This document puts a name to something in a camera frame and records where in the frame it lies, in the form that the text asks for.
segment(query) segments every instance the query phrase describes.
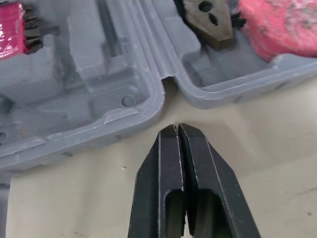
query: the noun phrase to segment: red cloth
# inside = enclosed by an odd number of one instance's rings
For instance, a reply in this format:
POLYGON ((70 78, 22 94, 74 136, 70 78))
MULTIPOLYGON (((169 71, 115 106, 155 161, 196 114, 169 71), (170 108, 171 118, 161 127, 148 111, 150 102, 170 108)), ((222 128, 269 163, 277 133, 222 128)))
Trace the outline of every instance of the red cloth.
POLYGON ((23 15, 19 2, 0 5, 0 60, 24 53, 23 15))
POLYGON ((242 31, 263 59, 317 57, 317 0, 240 0, 239 8, 247 19, 242 31))

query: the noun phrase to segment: pliers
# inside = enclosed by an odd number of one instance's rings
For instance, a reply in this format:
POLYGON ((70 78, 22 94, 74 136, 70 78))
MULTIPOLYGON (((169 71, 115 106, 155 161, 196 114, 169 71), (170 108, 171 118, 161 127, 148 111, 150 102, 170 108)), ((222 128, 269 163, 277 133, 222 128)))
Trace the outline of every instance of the pliers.
POLYGON ((233 27, 243 27, 241 14, 231 15, 227 0, 174 0, 184 22, 215 50, 234 43, 233 27))
POLYGON ((128 238, 261 238, 234 171, 197 128, 158 133, 135 183, 128 238))

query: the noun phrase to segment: gray plastic case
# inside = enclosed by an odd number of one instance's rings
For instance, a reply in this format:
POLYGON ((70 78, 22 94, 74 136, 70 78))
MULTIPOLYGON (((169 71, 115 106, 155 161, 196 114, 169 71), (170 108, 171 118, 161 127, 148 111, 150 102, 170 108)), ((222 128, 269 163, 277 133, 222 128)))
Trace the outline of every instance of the gray plastic case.
POLYGON ((0 61, 0 182, 150 127, 163 78, 211 109, 317 74, 317 59, 263 61, 239 31, 231 49, 202 45, 173 0, 22 2, 39 17, 45 47, 0 61))

